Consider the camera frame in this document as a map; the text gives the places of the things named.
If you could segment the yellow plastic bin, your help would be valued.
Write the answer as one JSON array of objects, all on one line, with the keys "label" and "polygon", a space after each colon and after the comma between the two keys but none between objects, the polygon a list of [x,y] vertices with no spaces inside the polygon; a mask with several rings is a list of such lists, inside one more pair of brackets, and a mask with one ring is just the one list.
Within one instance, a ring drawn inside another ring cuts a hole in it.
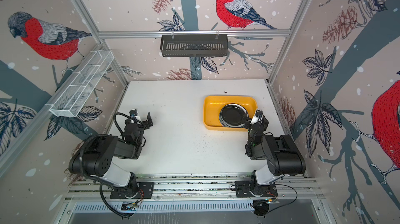
[{"label": "yellow plastic bin", "polygon": [[252,97],[247,96],[227,96],[212,95],[207,96],[204,100],[203,122],[208,130],[215,131],[246,131],[245,128],[224,127],[220,120],[219,114],[224,106],[228,104],[238,104],[244,107],[250,118],[252,118],[257,110],[257,102]]}]

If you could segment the white plate black rim back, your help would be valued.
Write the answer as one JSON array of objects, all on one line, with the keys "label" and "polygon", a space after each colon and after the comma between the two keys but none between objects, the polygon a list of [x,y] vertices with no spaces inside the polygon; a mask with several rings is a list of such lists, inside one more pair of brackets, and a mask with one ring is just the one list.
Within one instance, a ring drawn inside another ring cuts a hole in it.
[{"label": "white plate black rim back", "polygon": [[221,122],[221,125],[222,125],[223,127],[226,127],[226,128],[244,128],[244,126],[245,126],[244,123],[239,123],[239,124],[228,124],[228,123],[225,123],[225,122]]}]

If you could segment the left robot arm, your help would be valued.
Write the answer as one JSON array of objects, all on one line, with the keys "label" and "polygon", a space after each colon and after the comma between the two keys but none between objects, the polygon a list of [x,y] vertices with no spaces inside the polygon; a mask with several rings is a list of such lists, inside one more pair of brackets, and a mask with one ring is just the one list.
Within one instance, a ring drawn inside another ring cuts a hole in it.
[{"label": "left robot arm", "polygon": [[113,159],[138,159],[146,144],[144,131],[153,126],[153,120],[150,113],[141,120],[136,109],[128,115],[116,112],[112,119],[119,135],[89,137],[72,157],[68,170],[71,174],[106,185],[114,192],[134,197],[140,192],[136,175],[116,165]]}]

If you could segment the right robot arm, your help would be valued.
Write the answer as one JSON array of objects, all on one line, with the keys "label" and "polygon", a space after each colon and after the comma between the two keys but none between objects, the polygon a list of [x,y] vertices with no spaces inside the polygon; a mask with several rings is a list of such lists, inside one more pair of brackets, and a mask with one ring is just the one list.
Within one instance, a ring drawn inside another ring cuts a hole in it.
[{"label": "right robot arm", "polygon": [[266,165],[252,172],[250,189],[264,189],[285,176],[296,176],[306,171],[304,157],[290,135],[275,137],[266,132],[266,117],[255,120],[243,117],[241,123],[248,130],[245,154],[251,160],[265,160]]}]

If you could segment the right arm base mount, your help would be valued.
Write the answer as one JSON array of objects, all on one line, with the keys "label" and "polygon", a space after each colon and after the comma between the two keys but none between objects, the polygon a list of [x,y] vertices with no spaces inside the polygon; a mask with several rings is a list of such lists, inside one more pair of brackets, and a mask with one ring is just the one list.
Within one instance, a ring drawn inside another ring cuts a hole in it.
[{"label": "right arm base mount", "polygon": [[277,198],[275,185],[259,185],[250,180],[237,180],[234,182],[237,198]]}]

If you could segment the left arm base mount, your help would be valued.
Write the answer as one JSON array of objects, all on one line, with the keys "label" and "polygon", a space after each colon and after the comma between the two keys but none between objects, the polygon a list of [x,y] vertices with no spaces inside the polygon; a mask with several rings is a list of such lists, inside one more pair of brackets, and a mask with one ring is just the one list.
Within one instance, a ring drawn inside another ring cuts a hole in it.
[{"label": "left arm base mount", "polygon": [[114,187],[111,190],[110,199],[151,199],[154,190],[154,182],[134,182],[126,187]]}]

